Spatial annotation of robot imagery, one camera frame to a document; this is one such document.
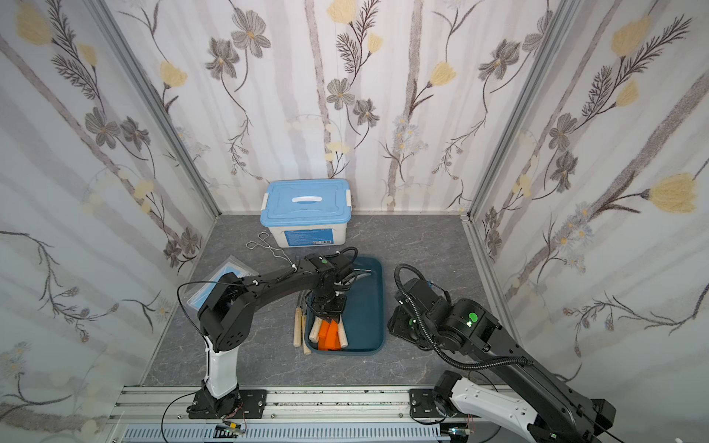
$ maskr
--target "label sticker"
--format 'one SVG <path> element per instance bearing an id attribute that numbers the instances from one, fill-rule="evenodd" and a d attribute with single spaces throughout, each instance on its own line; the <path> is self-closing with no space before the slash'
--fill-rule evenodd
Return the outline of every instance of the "label sticker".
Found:
<path id="1" fill-rule="evenodd" d="M 288 246 L 321 246 L 334 243 L 332 229 L 285 231 Z"/>

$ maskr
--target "plastic container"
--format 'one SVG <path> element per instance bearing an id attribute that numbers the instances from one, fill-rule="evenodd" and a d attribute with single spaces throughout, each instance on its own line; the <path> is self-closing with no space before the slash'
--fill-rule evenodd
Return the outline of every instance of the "plastic container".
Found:
<path id="1" fill-rule="evenodd" d="M 345 324 L 349 344 L 339 351 L 319 351 L 318 344 L 308 338 L 315 322 L 313 311 L 308 309 L 303 344 L 316 354 L 356 357 L 376 354 L 384 346 L 384 275 L 381 263 L 372 257 L 359 256 L 354 261 L 354 267 L 368 269 L 372 275 L 357 280 L 347 293 L 342 322 Z"/>
<path id="2" fill-rule="evenodd" d="M 341 245 L 351 217 L 350 184 L 342 179 L 275 181 L 261 205 L 261 224 L 280 247 Z"/>

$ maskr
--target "red wire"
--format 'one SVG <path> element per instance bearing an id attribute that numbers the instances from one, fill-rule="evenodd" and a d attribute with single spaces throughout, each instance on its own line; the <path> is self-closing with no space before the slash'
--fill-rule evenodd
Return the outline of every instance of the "red wire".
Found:
<path id="1" fill-rule="evenodd" d="M 227 415 L 226 417 L 224 417 L 224 420 L 228 420 L 228 419 L 230 419 L 231 417 L 233 417 L 234 415 L 236 415 L 236 413 L 239 412 L 239 409 L 241 409 L 241 407 L 242 407 L 243 405 L 244 405 L 244 403 L 242 402 L 241 405 L 240 405 L 238 408 L 236 408 L 236 410 L 234 410 L 234 412 L 232 412 L 231 414 L 229 414 L 229 415 Z"/>

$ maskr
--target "white lid handle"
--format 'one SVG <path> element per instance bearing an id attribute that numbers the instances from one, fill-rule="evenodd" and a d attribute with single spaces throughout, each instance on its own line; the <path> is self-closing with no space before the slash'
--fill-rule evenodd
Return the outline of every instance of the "white lid handle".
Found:
<path id="1" fill-rule="evenodd" d="M 312 203 L 314 201 L 323 201 L 323 197 L 316 197 L 316 196 L 293 197 L 293 199 L 291 201 L 293 203 Z"/>

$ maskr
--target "clear plastic bag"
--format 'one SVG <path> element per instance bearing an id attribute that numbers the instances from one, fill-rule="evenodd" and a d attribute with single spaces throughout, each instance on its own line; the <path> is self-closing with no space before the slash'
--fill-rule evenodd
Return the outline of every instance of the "clear plastic bag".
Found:
<path id="1" fill-rule="evenodd" d="M 236 274 L 237 277 L 244 277 L 247 275 L 258 275 L 258 272 L 254 271 L 246 264 L 236 259 L 236 257 L 234 257 L 233 255 L 230 255 L 229 258 L 224 260 L 221 266 L 216 268 L 216 270 L 209 276 L 209 278 L 205 280 L 217 281 L 219 280 L 219 278 L 222 277 L 222 275 L 228 274 L 230 272 Z M 199 308 L 202 307 L 207 297 L 209 296 L 209 293 L 212 292 L 212 288 L 214 288 L 214 286 L 216 286 L 214 283 L 204 283 L 202 286 L 197 286 L 196 288 L 192 289 L 192 295 L 187 301 L 187 304 L 190 305 L 193 309 L 199 310 Z"/>

